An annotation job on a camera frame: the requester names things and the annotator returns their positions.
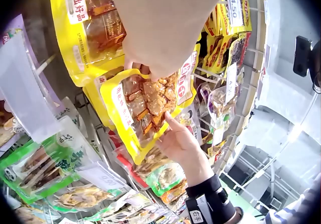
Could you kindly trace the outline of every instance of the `sleeve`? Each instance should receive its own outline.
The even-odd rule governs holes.
[[[192,53],[219,0],[114,0],[127,36],[127,58],[156,77],[177,71]]]
[[[311,223],[307,221],[309,218],[320,223],[317,221],[317,218],[320,220],[320,174],[314,180],[313,186],[305,190],[297,201],[278,212],[270,210],[258,224]]]

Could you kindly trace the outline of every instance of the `black wrist strap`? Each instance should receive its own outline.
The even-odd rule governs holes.
[[[199,185],[187,188],[186,191],[190,200],[196,200],[204,194],[213,224],[224,224],[235,214],[236,209],[229,201],[228,195],[222,188],[217,175],[214,175]]]

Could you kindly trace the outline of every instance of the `red logo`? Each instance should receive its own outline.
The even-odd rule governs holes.
[[[181,76],[180,79],[177,81],[178,85],[179,86],[182,85],[185,79],[186,79],[186,75]]]
[[[184,86],[180,86],[179,90],[178,90],[178,95],[180,97],[182,97],[185,94],[185,87]]]
[[[181,75],[185,75],[189,71],[190,67],[191,66],[189,65],[189,63],[185,63],[184,66],[182,67]]]
[[[248,0],[244,1],[244,11],[245,11],[245,18],[246,18],[246,24],[249,24],[249,12],[248,12]]]
[[[8,33],[2,36],[2,43],[3,44],[5,44],[9,40],[10,40],[10,36]]]

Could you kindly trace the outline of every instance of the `cartoon character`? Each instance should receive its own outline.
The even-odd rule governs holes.
[[[193,133],[193,129],[192,129],[192,127],[191,127],[191,124],[192,124],[191,118],[192,118],[192,116],[193,116],[192,110],[188,110],[187,113],[182,114],[182,115],[180,116],[180,123],[183,124],[186,128],[188,128],[188,130],[189,130],[192,134],[194,134],[194,133]]]

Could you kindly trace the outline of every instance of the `price label 9.90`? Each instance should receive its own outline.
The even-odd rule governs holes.
[[[231,27],[243,26],[242,6],[240,0],[228,1],[228,17]]]

